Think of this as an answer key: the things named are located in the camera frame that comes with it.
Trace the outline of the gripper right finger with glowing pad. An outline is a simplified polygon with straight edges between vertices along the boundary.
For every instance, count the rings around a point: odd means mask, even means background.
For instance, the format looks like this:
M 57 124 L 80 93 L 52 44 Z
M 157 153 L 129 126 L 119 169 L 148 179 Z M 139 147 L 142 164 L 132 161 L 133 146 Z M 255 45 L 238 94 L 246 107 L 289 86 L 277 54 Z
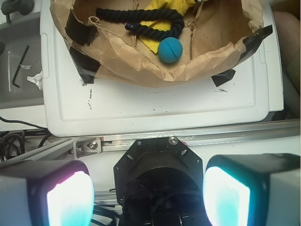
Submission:
M 206 166 L 203 199 L 213 226 L 299 226 L 301 157 L 215 155 Z

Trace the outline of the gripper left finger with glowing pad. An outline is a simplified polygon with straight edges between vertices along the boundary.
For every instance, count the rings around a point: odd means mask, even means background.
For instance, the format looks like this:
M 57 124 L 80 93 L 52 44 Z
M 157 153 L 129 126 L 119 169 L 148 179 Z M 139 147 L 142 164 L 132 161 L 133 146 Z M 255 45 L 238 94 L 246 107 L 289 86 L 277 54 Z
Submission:
M 2 226 L 88 226 L 94 200 L 93 181 L 81 161 L 0 164 Z

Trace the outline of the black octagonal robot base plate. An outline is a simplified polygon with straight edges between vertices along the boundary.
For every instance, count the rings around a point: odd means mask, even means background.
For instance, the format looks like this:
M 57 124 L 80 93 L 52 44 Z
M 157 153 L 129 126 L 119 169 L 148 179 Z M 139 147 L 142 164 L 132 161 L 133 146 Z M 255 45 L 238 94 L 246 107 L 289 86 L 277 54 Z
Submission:
M 117 202 L 202 193 L 203 162 L 182 141 L 138 139 L 113 167 Z

